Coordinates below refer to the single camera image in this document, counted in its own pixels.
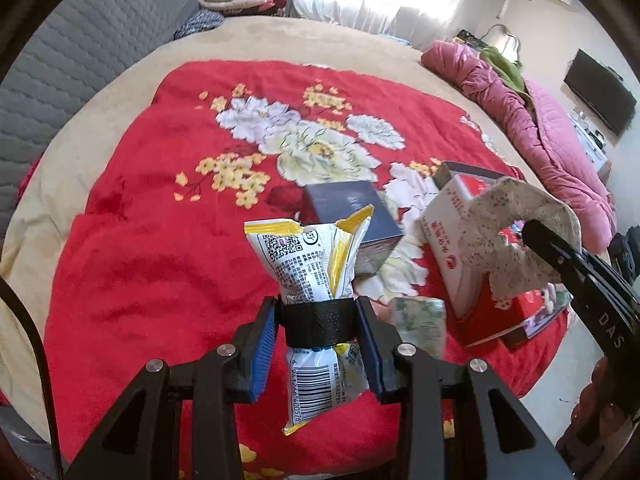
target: red blanket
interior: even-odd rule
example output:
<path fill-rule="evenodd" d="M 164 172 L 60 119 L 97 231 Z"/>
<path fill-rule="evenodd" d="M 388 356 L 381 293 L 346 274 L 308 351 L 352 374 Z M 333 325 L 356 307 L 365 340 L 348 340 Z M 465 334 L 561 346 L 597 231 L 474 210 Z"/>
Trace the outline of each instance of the red blanket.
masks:
<path fill-rule="evenodd" d="M 299 185 L 359 179 L 382 187 L 391 162 L 428 166 L 431 158 L 513 174 L 465 116 L 400 84 L 312 66 L 210 61 L 170 73 L 95 183 L 56 271 L 45 345 L 66 458 L 149 359 L 173 365 L 201 357 L 277 294 L 242 223 L 292 217 Z M 430 275 L 418 292 L 446 298 L 423 249 L 417 263 Z M 484 356 L 522 396 L 555 355 L 566 320 L 513 352 L 499 341 L 467 351 L 451 322 L 449 329 L 446 359 Z M 236 409 L 248 478 L 389 460 L 399 410 L 368 392 L 283 436 L 283 336 L 264 395 Z M 189 432 L 184 424 L 185 454 Z"/>

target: blue gripper pad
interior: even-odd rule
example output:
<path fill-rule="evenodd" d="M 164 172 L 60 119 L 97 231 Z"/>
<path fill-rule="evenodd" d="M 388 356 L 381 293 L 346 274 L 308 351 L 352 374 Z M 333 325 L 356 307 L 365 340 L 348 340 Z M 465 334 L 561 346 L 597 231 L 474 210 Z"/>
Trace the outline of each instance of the blue gripper pad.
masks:
<path fill-rule="evenodd" d="M 278 335 L 278 326 L 275 321 L 274 304 L 268 306 L 266 312 L 263 311 L 266 305 L 263 305 L 258 313 L 254 327 L 262 325 L 262 333 L 258 339 L 255 348 L 254 358 L 251 363 L 251 382 L 249 385 L 249 397 L 251 402 L 258 400 L 258 397 L 264 391 L 271 366 L 271 357 L 276 344 L 276 336 Z"/>

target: white flower print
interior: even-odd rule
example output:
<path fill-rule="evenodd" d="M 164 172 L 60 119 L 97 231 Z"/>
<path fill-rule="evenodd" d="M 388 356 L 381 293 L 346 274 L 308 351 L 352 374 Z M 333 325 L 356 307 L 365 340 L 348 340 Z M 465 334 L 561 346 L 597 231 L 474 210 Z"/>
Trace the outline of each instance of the white flower print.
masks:
<path fill-rule="evenodd" d="M 480 126 L 469 115 L 460 116 L 460 122 L 466 124 L 469 128 L 474 129 L 476 132 L 480 132 Z"/>
<path fill-rule="evenodd" d="M 388 191 L 381 192 L 381 196 L 389 212 L 395 217 L 399 204 L 391 199 Z M 369 296 L 383 304 L 389 304 L 397 296 L 418 295 L 413 285 L 425 285 L 428 275 L 427 269 L 414 262 L 423 256 L 422 245 L 426 243 L 420 226 L 420 213 L 417 207 L 412 207 L 402 215 L 404 236 L 375 276 L 355 280 L 354 290 L 358 294 Z"/>
<path fill-rule="evenodd" d="M 313 121 L 290 121 L 270 128 L 258 146 L 265 155 L 278 155 L 280 175 L 299 186 L 322 182 L 369 180 L 380 161 L 346 136 Z"/>
<path fill-rule="evenodd" d="M 475 130 L 476 132 L 478 132 L 480 134 L 480 140 L 482 140 L 482 143 L 493 153 L 495 153 L 495 155 L 499 156 L 504 162 L 505 159 L 502 156 L 502 154 L 498 151 L 498 149 L 495 147 L 494 142 L 491 140 L 491 138 L 482 131 L 482 128 L 480 128 L 480 126 L 478 125 L 478 123 L 476 123 L 468 114 L 467 115 L 463 115 L 460 116 L 460 122 L 462 124 L 466 124 L 466 126 L 468 126 L 469 128 Z"/>
<path fill-rule="evenodd" d="M 358 138 L 367 144 L 378 144 L 390 150 L 404 150 L 404 139 L 384 119 L 370 115 L 349 115 L 346 123 L 347 128 L 356 132 Z"/>
<path fill-rule="evenodd" d="M 231 99 L 231 108 L 216 116 L 222 128 L 231 130 L 234 139 L 260 144 L 268 128 L 283 126 L 289 121 L 297 122 L 300 114 L 289 110 L 289 105 L 281 102 L 269 104 L 267 99 L 249 97 Z"/>
<path fill-rule="evenodd" d="M 438 187 L 430 176 L 424 177 L 417 170 L 392 162 L 389 174 L 393 177 L 385 185 L 386 193 L 398 207 L 424 211 L 438 194 Z"/>
<path fill-rule="evenodd" d="M 480 133 L 480 140 L 482 143 L 491 151 L 494 152 L 495 155 L 499 156 L 503 162 L 507 162 L 504 156 L 498 151 L 498 148 L 495 147 L 494 142 L 490 139 L 487 134 Z"/>

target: red and white box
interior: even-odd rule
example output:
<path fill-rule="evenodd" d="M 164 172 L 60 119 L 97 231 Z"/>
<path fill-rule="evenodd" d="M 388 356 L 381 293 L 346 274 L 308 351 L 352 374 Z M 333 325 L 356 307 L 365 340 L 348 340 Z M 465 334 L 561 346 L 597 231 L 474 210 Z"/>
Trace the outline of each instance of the red and white box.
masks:
<path fill-rule="evenodd" d="M 487 184 L 468 175 L 455 175 L 420 216 L 422 228 L 436 258 L 458 318 L 462 343 L 473 346 L 520 327 L 543 307 L 539 290 L 507 301 L 494 301 L 489 275 L 460 261 L 460 215 L 465 202 L 479 195 Z M 518 243 L 511 228 L 500 231 L 509 243 Z"/>

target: gray quilted mattress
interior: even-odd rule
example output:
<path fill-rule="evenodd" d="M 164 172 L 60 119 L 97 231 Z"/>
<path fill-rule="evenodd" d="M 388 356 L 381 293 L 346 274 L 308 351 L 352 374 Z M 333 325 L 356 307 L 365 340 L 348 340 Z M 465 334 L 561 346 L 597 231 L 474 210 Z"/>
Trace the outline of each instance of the gray quilted mattress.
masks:
<path fill-rule="evenodd" d="M 197 0 L 63 0 L 44 21 L 0 84 L 0 244 L 18 185 L 58 130 L 196 8 Z"/>

